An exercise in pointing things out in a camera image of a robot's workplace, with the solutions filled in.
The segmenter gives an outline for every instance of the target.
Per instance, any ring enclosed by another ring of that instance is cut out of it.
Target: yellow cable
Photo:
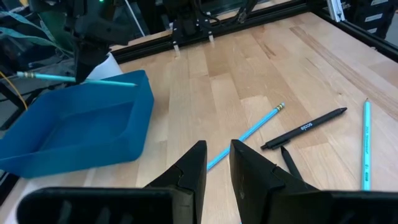
[[[25,100],[23,99],[22,95],[19,93],[19,91],[17,90],[17,88],[10,82],[10,80],[2,73],[0,72],[0,75],[8,82],[8,84],[10,84],[10,86],[15,90],[15,92],[17,92],[19,98],[21,99],[22,103],[25,106],[25,110],[27,110],[27,105]]]

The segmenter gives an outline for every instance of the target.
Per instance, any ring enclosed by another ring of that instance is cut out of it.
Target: blue pencil
[[[371,190],[371,102],[363,105],[362,190]]]
[[[35,72],[17,72],[18,77],[24,78],[39,78],[44,80],[55,80],[61,82],[76,82],[76,79],[73,77],[64,77],[60,75],[46,75]],[[102,84],[102,85],[117,85],[117,86],[137,86],[135,83],[126,83],[126,82],[114,82],[114,81],[106,81],[106,80],[90,80],[86,79],[84,83],[92,83],[92,84]]]
[[[285,107],[285,103],[279,104],[275,107],[269,114],[263,117],[259,122],[257,122],[252,128],[246,131],[241,137],[239,137],[240,141],[246,140],[251,134],[257,131],[263,124],[269,121],[275,114],[277,114],[282,108]],[[207,171],[213,168],[220,160],[222,160],[226,155],[229,154],[229,146],[224,149],[218,156],[216,156],[212,161],[207,163]]]

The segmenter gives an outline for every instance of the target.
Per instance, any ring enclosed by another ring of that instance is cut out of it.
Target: black pen
[[[292,176],[302,180],[303,178],[301,177],[299,170],[297,169],[296,165],[294,164],[294,161],[293,161],[292,157],[290,156],[290,153],[288,152],[288,150],[286,150],[285,147],[281,146],[280,153],[282,154],[282,157],[284,158],[284,161],[287,165],[287,168],[289,169],[290,174],[292,174]]]
[[[284,144],[287,144],[292,138],[313,129],[316,126],[331,120],[332,118],[335,118],[335,117],[343,114],[344,111],[346,111],[346,110],[347,110],[347,108],[338,108],[332,112],[329,112],[311,122],[308,122],[307,124],[303,124],[300,127],[289,131],[288,133],[285,133],[277,138],[274,138],[271,141],[266,142],[265,145],[261,146],[261,149],[262,150],[277,149],[277,148],[283,146]]]

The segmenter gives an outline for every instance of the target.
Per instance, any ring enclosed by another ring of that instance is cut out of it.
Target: wooden table
[[[331,110],[346,113],[294,139],[290,151],[303,178],[319,189],[358,190],[363,102],[373,104],[372,189],[398,189],[398,64],[311,13],[217,37],[209,43],[135,60],[155,96],[147,141],[134,162],[20,180],[0,209],[15,223],[21,197],[46,186],[142,187],[193,144],[207,140],[208,160],[285,102],[286,108],[246,144],[282,168],[266,141]],[[203,223],[239,223],[227,159],[207,176]]]

